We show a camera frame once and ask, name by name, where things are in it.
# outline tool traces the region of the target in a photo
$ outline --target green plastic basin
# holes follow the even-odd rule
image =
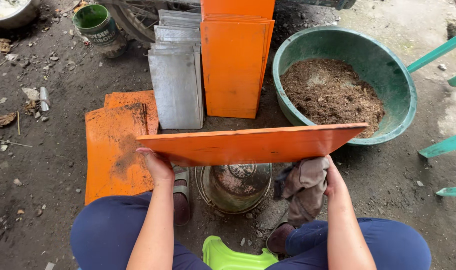
[[[281,110],[294,126],[315,123],[301,114],[288,99],[280,76],[290,66],[308,58],[343,60],[353,66],[360,79],[375,89],[383,102],[385,116],[372,137],[352,139],[348,144],[370,146],[385,143],[402,134],[415,117],[417,95],[410,73],[385,45],[351,29],[321,26],[290,36],[279,47],[273,60],[273,79]]]

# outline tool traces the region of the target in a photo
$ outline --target green paint can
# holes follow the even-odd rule
[[[82,7],[73,16],[73,24],[104,57],[115,58],[126,51],[126,39],[104,6]]]

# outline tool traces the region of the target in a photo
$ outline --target forearm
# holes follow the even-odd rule
[[[375,270],[345,182],[328,194],[328,268]]]
[[[173,182],[155,185],[146,218],[129,257],[127,270],[172,269]]]

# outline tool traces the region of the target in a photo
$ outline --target rag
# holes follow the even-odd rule
[[[302,159],[283,169],[274,181],[275,200],[288,200],[288,224],[299,227],[311,222],[320,213],[327,189],[327,169],[330,162],[324,156]]]

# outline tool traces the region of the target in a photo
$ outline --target foot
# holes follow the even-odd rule
[[[288,235],[294,230],[295,227],[291,226],[288,223],[285,223],[279,226],[276,230],[273,231],[271,236],[266,241],[266,245],[271,252],[287,254],[285,249],[285,242],[288,238]]]
[[[183,179],[176,180],[174,186],[185,186],[186,181]],[[181,226],[187,224],[190,220],[190,205],[185,194],[177,192],[173,194],[173,205],[175,208],[175,219],[176,225]]]

